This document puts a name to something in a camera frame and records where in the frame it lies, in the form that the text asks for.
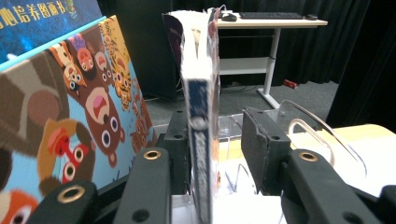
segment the desk leg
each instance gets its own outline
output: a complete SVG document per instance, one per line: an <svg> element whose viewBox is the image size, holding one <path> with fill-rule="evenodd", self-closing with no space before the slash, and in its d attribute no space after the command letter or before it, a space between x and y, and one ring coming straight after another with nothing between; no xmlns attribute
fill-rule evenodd
<svg viewBox="0 0 396 224"><path fill-rule="evenodd" d="M264 88L258 88L258 93L275 109L279 108L279 103L270 95L271 83L274 74L277 45L279 43L280 28L274 31L270 57L268 57L267 72L265 75Z"/></svg>

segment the book spine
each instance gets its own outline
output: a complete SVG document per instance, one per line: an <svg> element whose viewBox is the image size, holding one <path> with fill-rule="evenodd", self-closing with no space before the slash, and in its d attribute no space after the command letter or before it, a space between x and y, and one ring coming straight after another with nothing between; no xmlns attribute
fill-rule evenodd
<svg viewBox="0 0 396 224"><path fill-rule="evenodd" d="M210 124L210 83L207 80L187 80L186 105L191 146L192 194L201 223L211 223L216 181L212 164L212 125Z"/></svg>

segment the children's book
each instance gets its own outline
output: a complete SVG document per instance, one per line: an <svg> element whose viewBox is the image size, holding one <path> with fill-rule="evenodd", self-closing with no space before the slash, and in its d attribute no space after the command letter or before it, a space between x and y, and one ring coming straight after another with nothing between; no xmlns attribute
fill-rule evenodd
<svg viewBox="0 0 396 224"><path fill-rule="evenodd" d="M218 8L163 14L183 80L192 163L192 194L200 223L213 220L218 185L219 35Z"/></svg>
<svg viewBox="0 0 396 224"><path fill-rule="evenodd" d="M0 1L0 64L101 17L96 0Z"/></svg>
<svg viewBox="0 0 396 224"><path fill-rule="evenodd" d="M0 223L54 189L129 174L157 137L115 16L0 71Z"/></svg>

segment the gray carpet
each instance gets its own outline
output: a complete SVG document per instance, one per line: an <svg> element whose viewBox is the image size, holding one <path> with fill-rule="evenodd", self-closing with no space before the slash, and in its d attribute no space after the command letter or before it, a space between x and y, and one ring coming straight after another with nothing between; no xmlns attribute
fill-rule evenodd
<svg viewBox="0 0 396 224"><path fill-rule="evenodd" d="M273 109L258 93L259 86L231 87L222 89L219 100L219 115L226 116L242 113L245 106L252 106L263 110ZM317 84L308 82L299 85L296 89L286 86L272 87L270 94L279 103L290 100L317 115L326 121L332 106L333 97L338 84L334 82ZM148 112L154 126L167 124L175 110L185 106L182 97L177 102L162 99L146 99Z"/></svg>

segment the desk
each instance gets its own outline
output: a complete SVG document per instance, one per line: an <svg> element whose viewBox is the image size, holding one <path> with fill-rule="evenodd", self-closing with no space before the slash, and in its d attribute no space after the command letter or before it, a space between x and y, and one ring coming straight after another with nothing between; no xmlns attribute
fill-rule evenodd
<svg viewBox="0 0 396 224"><path fill-rule="evenodd" d="M242 20L235 14L237 21L218 20L218 29L274 29L270 56L268 58L241 58L220 60L220 75L266 73L264 88L258 93L273 107L279 103L270 95L271 83L276 62L276 51L280 30L285 28L316 28L327 25L326 21L308 20Z"/></svg>

